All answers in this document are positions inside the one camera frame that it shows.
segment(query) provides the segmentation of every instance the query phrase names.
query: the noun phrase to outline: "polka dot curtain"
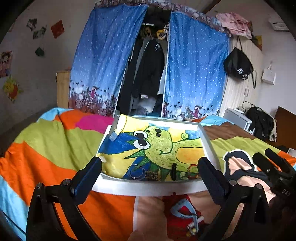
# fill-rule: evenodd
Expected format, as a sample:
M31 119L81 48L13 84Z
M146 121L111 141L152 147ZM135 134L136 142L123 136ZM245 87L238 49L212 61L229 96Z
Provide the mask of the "polka dot curtain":
M218 115L229 38L183 13L172 12L163 117Z
M147 5L95 8L76 49L69 107L112 116Z

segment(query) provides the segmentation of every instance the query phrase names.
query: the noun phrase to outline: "colorful bedspread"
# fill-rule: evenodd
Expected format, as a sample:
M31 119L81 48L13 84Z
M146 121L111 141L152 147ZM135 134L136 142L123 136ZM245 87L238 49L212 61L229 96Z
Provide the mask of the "colorful bedspread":
M97 153L110 117L55 108L23 130L0 159L0 208L22 240L35 185L56 185L72 178ZM204 126L228 179L243 185L262 183L268 200L270 183L252 162L256 152L271 148L291 164L288 154L271 147L227 120L207 116ZM61 207L56 205L65 231L75 237ZM207 191L169 197L132 197L91 191L79 206L102 240L196 240L219 211ZM195 213L190 218L182 214ZM197 226L195 235L187 226Z

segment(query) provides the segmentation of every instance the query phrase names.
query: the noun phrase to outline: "white tray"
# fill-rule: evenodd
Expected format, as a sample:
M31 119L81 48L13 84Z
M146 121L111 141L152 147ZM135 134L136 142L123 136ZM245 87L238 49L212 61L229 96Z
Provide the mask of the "white tray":
M218 157L212 144L201 124L182 120L172 120L159 117L132 116L139 120L146 120L157 126L182 128L186 130L200 130L201 141L205 156L217 170L221 170ZM104 138L109 138L117 126L118 118L114 120L112 127L109 127ZM124 196L170 196L175 192L177 195L190 194L205 191L207 188L202 179L184 181L139 181L115 178L101 173L96 180L92 190L101 193L124 195Z

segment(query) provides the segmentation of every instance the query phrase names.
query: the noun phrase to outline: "wooden headboard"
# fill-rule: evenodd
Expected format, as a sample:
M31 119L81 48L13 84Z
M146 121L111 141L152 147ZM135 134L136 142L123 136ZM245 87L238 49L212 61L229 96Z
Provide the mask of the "wooden headboard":
M296 150L296 115L288 110L278 107L276 119L276 142L268 142L272 146L284 145Z

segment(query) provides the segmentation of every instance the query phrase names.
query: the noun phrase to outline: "metal screw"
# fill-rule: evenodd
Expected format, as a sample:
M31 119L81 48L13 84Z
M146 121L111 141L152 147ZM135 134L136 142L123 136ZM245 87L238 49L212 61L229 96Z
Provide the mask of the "metal screw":
M230 184L231 186L235 186L235 185L237 184L237 182L236 182L235 180L230 180L230 181L229 181L229 184Z
M41 187L42 187L42 183L37 183L37 184L36 184L36 188L39 189L39 188L41 188Z
M262 186L261 184L259 184L259 183L256 184L256 187L257 187L258 189L262 189L262 188L263 188L263 186Z
M63 185L67 186L68 184L70 184L71 180L70 179L65 179L63 180Z

